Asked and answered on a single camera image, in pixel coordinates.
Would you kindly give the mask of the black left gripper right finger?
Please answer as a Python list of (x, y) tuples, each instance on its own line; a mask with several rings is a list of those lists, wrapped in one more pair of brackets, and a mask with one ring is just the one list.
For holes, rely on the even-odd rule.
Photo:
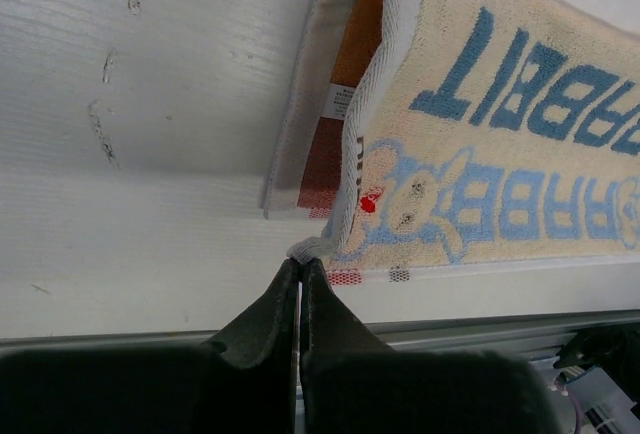
[(332, 289), (323, 263), (303, 266), (300, 376), (308, 433), (374, 433), (377, 385), (366, 369), (394, 350)]

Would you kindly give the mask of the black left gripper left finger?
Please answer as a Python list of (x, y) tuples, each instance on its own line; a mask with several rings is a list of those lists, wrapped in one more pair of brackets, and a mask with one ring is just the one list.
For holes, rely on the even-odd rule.
[(292, 433), (300, 265), (283, 262), (265, 292), (205, 342), (199, 433)]

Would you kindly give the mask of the orange blue printed towel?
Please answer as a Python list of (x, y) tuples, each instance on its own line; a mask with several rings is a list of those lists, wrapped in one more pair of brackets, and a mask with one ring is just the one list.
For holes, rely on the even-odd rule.
[(636, 255), (639, 38), (560, 0), (315, 0), (264, 204), (340, 276)]

